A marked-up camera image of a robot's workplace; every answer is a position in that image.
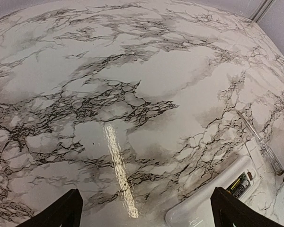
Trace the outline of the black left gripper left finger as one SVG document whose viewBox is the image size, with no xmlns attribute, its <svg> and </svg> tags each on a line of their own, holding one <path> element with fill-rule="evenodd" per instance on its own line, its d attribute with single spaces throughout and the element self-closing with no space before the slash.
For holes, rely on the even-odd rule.
<svg viewBox="0 0 284 227">
<path fill-rule="evenodd" d="M 83 199 L 78 189 L 70 189 L 45 210 L 18 227 L 79 227 Z"/>
</svg>

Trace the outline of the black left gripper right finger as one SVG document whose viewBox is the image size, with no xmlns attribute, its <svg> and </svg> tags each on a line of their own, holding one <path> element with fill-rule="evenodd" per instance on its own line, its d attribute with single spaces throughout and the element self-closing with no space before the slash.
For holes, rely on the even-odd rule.
<svg viewBox="0 0 284 227">
<path fill-rule="evenodd" d="M 210 201 L 216 227 L 282 227 L 249 208 L 222 187 L 215 187 Z"/>
</svg>

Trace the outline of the white remote control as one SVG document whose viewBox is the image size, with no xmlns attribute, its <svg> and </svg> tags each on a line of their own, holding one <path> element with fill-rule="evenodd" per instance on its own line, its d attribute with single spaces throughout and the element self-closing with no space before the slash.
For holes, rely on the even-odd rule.
<svg viewBox="0 0 284 227">
<path fill-rule="evenodd" d="M 260 175 L 249 155 L 239 156 L 208 184 L 169 210 L 165 216 L 167 225 L 169 227 L 213 227 L 210 197 L 215 187 L 226 190 L 237 178 L 249 181 L 249 187 L 237 198 L 241 202 L 246 202 L 260 184 Z"/>
</svg>

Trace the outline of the white battery cover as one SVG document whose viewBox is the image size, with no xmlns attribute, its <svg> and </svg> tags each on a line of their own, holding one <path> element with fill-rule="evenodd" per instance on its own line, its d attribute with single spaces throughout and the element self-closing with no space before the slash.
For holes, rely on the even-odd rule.
<svg viewBox="0 0 284 227">
<path fill-rule="evenodd" d="M 245 146 L 254 163 L 254 166 L 256 167 L 257 172 L 259 173 L 259 175 L 262 175 L 266 170 L 266 166 L 264 159 L 261 155 L 260 146 L 257 144 L 256 139 L 251 139 L 247 141 L 245 143 Z"/>
</svg>

